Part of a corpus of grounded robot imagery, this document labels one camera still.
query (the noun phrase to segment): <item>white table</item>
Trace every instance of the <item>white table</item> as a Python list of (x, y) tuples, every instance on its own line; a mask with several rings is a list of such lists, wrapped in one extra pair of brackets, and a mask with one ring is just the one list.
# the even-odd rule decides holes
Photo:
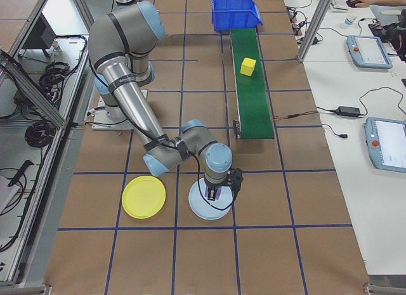
[[(288, 6), (303, 6), (309, 2), (285, 0)], [(318, 0), (313, 0), (311, 6), (300, 9), (309, 20), (317, 3)], [(358, 13), (359, 18), (374, 18), (369, 8), (359, 9)], [(360, 29), (356, 23), (345, 28), (345, 16), (346, 13), (328, 11), (321, 27), (331, 27), (344, 35), (358, 35)], [(361, 22), (362, 35), (372, 35), (368, 23), (368, 20)], [(332, 30), (319, 32), (324, 41), (312, 46), (304, 59), (317, 106), (328, 109), (340, 105), (359, 107), (361, 113), (365, 113), (358, 99), (370, 89), (389, 86), (406, 95), (401, 82), (406, 78), (406, 64), (398, 57), (392, 58), (390, 70), (360, 69), (352, 62), (345, 37)], [(406, 119), (396, 107), (400, 95), (391, 90), (370, 92), (362, 100), (368, 108), (368, 117)], [(406, 110), (406, 100), (401, 107)], [(336, 133), (348, 134), (348, 139), (344, 140), (334, 136), (328, 128), (325, 130), (368, 274), (406, 274), (406, 174), (373, 167), (365, 144), (365, 118), (321, 113), (320, 119), (331, 125)]]

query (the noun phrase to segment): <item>computer mouse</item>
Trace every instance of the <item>computer mouse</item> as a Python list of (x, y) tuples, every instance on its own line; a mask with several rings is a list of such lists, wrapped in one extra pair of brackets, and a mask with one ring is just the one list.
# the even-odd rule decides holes
[(350, 0), (347, 0), (347, 1), (345, 1), (345, 3), (350, 7), (350, 8), (356, 8), (356, 4), (357, 3), (361, 3), (361, 1), (359, 1), (359, 0), (355, 0), (355, 1), (350, 1)]

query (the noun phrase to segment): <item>person's arm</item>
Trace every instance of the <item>person's arm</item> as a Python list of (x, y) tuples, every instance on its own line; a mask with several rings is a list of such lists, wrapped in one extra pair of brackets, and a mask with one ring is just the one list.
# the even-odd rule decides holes
[(403, 6), (406, 5), (406, 0), (358, 0), (361, 1), (355, 5), (356, 8), (366, 8), (370, 5), (380, 6)]

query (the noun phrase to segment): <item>blue plastic bin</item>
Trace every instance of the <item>blue plastic bin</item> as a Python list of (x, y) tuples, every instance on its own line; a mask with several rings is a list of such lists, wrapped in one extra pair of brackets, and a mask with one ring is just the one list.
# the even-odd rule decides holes
[(211, 10), (211, 23), (216, 32), (263, 24), (253, 0), (211, 0)]

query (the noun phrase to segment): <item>plastic bottle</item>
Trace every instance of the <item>plastic bottle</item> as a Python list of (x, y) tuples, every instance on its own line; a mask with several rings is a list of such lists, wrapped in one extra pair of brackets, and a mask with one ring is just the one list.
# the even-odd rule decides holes
[(358, 17), (358, 11), (356, 10), (349, 10), (349, 12), (347, 13), (347, 17), (345, 18), (344, 23), (346, 25), (351, 25), (354, 23), (355, 19), (357, 19)]

